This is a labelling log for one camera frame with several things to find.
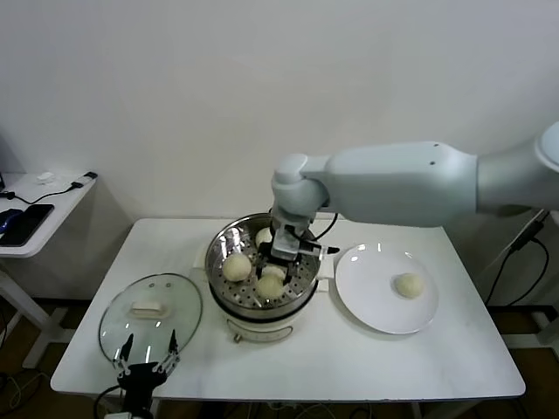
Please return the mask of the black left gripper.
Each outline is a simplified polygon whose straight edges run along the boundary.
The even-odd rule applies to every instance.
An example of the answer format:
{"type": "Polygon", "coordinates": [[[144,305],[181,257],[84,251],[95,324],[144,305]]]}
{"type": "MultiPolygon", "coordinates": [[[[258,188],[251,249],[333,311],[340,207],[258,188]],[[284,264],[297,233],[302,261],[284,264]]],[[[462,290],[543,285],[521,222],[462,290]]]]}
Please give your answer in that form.
{"type": "Polygon", "coordinates": [[[134,344],[131,333],[125,343],[119,347],[113,357],[113,366],[118,371],[117,382],[125,392],[123,411],[133,418],[154,418],[151,412],[154,390],[166,382],[167,372],[173,372],[180,361],[176,330],[173,330],[168,352],[162,361],[134,364],[129,366],[128,359],[134,344]]]}

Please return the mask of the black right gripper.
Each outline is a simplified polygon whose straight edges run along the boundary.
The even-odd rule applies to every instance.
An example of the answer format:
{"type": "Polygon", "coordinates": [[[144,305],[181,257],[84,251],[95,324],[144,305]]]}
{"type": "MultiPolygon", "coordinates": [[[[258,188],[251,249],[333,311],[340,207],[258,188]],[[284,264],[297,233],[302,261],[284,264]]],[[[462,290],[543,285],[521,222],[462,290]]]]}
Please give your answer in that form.
{"type": "Polygon", "coordinates": [[[298,253],[294,259],[284,259],[275,257],[272,254],[272,249],[272,243],[261,243],[259,245],[257,264],[255,268],[256,279],[260,280],[266,266],[273,264],[281,267],[286,267],[286,275],[283,279],[283,285],[288,285],[291,283],[293,278],[298,277],[300,265],[296,263],[299,263],[301,261],[302,255],[298,253]]]}

